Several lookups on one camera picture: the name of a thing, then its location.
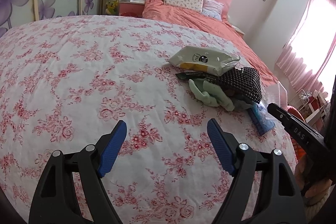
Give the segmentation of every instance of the red basket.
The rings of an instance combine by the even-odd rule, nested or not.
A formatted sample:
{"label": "red basket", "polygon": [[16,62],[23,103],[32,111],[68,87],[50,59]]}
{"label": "red basket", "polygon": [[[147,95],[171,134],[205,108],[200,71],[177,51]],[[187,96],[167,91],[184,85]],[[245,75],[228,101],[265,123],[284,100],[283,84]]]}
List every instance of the red basket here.
{"label": "red basket", "polygon": [[122,17],[138,17],[136,13],[132,13],[132,12],[122,13],[121,16]]}

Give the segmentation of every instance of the bedside table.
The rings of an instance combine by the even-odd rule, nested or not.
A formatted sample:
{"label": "bedside table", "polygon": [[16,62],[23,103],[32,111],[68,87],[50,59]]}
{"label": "bedside table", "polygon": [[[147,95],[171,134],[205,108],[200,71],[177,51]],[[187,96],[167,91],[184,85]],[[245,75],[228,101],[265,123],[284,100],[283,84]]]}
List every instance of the bedside table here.
{"label": "bedside table", "polygon": [[145,8],[144,0],[120,0],[119,15],[123,13],[135,13],[137,17],[142,17]]}
{"label": "bedside table", "polygon": [[244,33],[243,33],[243,31],[242,31],[241,29],[239,29],[237,26],[234,26],[234,25],[232,25],[232,24],[231,24],[231,26],[232,26],[233,29],[235,29],[236,33],[237,33],[241,38],[244,38]]}

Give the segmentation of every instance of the green cloth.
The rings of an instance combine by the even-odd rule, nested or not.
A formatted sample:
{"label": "green cloth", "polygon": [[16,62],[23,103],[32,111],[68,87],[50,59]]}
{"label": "green cloth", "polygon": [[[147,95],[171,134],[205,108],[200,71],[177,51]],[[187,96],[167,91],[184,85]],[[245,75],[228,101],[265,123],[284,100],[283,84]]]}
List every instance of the green cloth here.
{"label": "green cloth", "polygon": [[220,86],[209,83],[201,79],[189,79],[189,87],[196,99],[202,101],[207,106],[222,106],[226,111],[233,111],[235,106],[232,100],[226,96]]}

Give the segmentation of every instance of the packaged snack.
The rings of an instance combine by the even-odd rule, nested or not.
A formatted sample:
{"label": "packaged snack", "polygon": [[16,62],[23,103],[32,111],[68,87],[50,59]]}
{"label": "packaged snack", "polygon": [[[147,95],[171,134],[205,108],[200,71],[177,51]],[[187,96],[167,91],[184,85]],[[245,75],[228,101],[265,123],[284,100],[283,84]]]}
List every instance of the packaged snack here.
{"label": "packaged snack", "polygon": [[178,68],[221,76],[234,68],[239,60],[240,56],[233,57],[230,53],[214,47],[186,46],[171,57],[168,62]]}

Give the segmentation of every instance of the bed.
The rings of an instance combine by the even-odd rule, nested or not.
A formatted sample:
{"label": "bed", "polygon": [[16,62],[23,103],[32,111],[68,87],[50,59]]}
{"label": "bed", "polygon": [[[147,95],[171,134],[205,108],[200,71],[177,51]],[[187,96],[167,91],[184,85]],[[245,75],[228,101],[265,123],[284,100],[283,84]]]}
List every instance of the bed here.
{"label": "bed", "polygon": [[231,41],[246,60],[256,68],[264,85],[269,86],[278,82],[278,79],[267,68],[264,62],[245,43],[227,20],[231,0],[216,0],[224,5],[222,21],[201,15],[195,11],[164,5],[163,0],[146,0],[142,17],[207,32]]}
{"label": "bed", "polygon": [[[24,220],[52,151],[80,151],[120,119],[128,134],[102,181],[124,223],[211,223],[232,178],[206,135],[210,118],[254,149],[282,149],[295,167],[279,123],[259,137],[246,112],[202,105],[177,80],[179,70],[167,60],[186,45],[220,47],[250,66],[229,40],[147,19],[55,18],[0,38],[0,186]],[[74,180],[90,219],[76,173]],[[259,181],[256,173],[245,217],[253,212]]]}

